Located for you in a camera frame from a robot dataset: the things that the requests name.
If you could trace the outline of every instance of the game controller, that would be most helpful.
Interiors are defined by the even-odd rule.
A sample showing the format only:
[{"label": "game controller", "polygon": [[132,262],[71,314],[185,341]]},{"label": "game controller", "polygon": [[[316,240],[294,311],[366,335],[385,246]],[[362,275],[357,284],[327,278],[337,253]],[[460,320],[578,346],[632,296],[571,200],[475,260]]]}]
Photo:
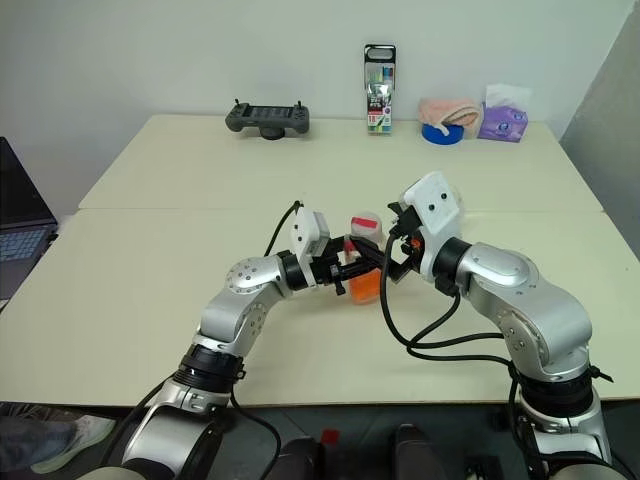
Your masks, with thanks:
[{"label": "game controller", "polygon": [[293,107],[258,107],[240,103],[236,98],[236,105],[224,122],[233,132],[244,127],[258,127],[262,138],[278,140],[284,137],[285,128],[306,133],[309,130],[309,109],[300,101]]}]

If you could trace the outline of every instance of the laptop keyboard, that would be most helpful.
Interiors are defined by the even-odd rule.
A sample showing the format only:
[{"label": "laptop keyboard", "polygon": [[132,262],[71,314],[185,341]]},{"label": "laptop keyboard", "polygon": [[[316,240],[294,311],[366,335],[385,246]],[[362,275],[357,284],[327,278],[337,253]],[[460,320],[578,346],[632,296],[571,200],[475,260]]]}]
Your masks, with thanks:
[{"label": "laptop keyboard", "polygon": [[46,231],[42,228],[0,234],[0,262],[30,258]]}]

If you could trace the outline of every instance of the blue tape roll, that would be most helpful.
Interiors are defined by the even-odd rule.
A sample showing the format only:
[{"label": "blue tape roll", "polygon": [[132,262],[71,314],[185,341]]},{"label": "blue tape roll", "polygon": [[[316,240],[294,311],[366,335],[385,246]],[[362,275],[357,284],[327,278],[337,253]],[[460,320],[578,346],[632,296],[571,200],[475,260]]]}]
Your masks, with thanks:
[{"label": "blue tape roll", "polygon": [[445,135],[440,130],[432,127],[428,123],[422,125],[422,136],[425,140],[437,145],[453,145],[462,140],[464,135],[464,127],[460,125],[447,125],[449,135]]}]

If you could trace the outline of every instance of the white table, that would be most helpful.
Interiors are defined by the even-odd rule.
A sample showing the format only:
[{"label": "white table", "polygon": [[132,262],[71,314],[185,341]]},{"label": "white table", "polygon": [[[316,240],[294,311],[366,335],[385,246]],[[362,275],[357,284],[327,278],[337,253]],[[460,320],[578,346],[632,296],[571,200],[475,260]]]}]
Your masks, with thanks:
[{"label": "white table", "polygon": [[[334,235],[344,232],[348,210],[329,213]],[[176,368],[227,268],[262,254],[278,216],[253,209],[81,210],[0,316],[0,399],[137,403]],[[574,294],[594,325],[592,360],[616,379],[597,382],[601,395],[640,397],[633,359],[640,266],[606,215],[472,212],[463,235],[526,252],[543,275]],[[390,288],[389,298],[405,334],[449,304],[417,275]],[[492,325],[463,303],[438,337],[477,331]],[[471,350],[506,354],[500,340]],[[246,369],[238,396],[247,405],[504,401],[508,390],[502,366],[409,357],[386,330],[378,304],[352,305],[332,288],[276,305]]]},{"label": "white table", "polygon": [[600,203],[542,123],[519,144],[422,139],[417,122],[372,137],[363,120],[312,120],[308,135],[270,142],[223,117],[156,115],[81,208],[252,208],[269,215],[300,199],[313,208],[379,210],[442,170],[468,211],[597,212]]}]

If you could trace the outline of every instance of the laptop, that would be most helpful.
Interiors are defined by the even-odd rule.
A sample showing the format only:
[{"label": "laptop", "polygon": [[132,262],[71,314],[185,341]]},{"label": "laptop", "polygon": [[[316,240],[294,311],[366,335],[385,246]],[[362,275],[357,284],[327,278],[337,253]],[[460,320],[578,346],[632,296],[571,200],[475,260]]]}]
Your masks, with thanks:
[{"label": "laptop", "polygon": [[0,137],[0,300],[15,293],[57,228],[9,142]]}]

